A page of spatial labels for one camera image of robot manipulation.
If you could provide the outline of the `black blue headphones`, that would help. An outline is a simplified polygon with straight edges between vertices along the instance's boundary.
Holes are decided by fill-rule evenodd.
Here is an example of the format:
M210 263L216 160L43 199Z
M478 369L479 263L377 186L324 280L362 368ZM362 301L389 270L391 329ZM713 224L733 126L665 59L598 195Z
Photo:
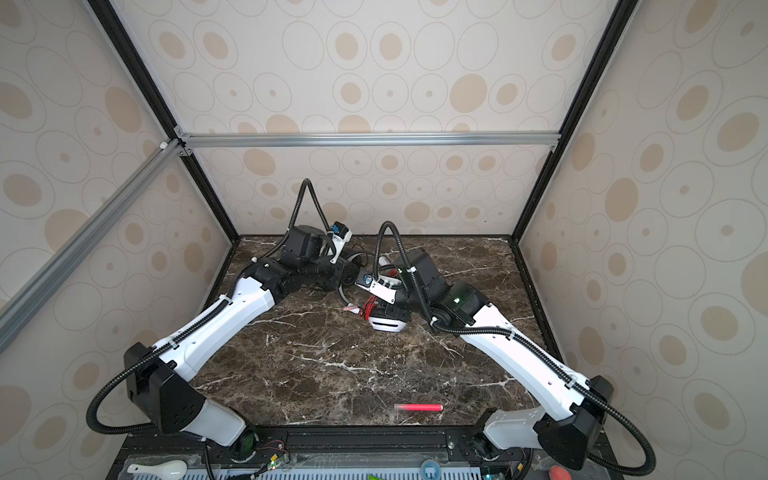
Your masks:
M369 267L374 259L374 254L366 250L353 250L350 253L342 254L340 261L343 264L342 283L344 285L353 284L361 270Z

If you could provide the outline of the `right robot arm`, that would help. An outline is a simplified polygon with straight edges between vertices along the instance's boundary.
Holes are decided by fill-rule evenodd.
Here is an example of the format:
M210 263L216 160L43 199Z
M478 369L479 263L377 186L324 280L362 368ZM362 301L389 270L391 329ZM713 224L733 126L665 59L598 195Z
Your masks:
M493 412L477 438L477 451L538 448L561 465L579 470L591 460L622 475L645 476L656 467L646 436L610 404L613 387L601 376L587 378L553 358L515 328L481 291L465 281L449 283L423 249L406 250L395 224L384 222L376 241L390 233L399 251L392 266L374 254L370 273L357 285L372 295L363 310L376 330L400 332L417 312L429 326L473 345L500 365L538 401L535 409ZM606 418L612 417L638 442L639 466L611 463L593 453Z

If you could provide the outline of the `white red headphones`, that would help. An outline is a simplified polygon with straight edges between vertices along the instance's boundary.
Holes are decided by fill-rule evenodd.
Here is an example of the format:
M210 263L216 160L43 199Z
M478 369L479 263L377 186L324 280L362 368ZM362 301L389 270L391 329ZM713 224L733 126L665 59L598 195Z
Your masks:
M338 297L344 304L345 311L363 318L374 330L389 333L401 332L411 320L411 312L405 300L399 300L396 294L391 295L391 302L382 299L368 288L369 285L374 286L373 282L370 282L369 285L365 284L363 291L368 292L369 296L361 306L355 304L345 294L345 286L357 286L357 279L360 275L369 276L364 264L365 260L369 260L371 256L372 254L368 252L357 252L347 258L339 259L340 263L351 268L351 272L342 278L337 288ZM382 255L377 262L380 275L379 285L381 285L378 292L382 293L384 287L395 292L404 290L403 282L399 279L399 273L389 258Z

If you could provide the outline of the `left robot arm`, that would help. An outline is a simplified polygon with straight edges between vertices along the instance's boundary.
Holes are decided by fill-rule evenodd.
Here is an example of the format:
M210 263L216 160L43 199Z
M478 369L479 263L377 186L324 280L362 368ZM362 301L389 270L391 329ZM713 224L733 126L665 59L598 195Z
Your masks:
M307 285L335 291L356 267L342 259L352 233L343 223L323 217L322 227L297 222L305 196L316 195L312 182L302 181L288 227L267 253L253 258L229 290L186 326L151 347L136 344L126 353L125 369L91 400L87 426L102 435L123 435L155 429L213 441L244 459L255 449L255 428L241 414L206 397L190 382L213 355L251 321ZM106 397L120 384L147 422L109 426L98 418Z

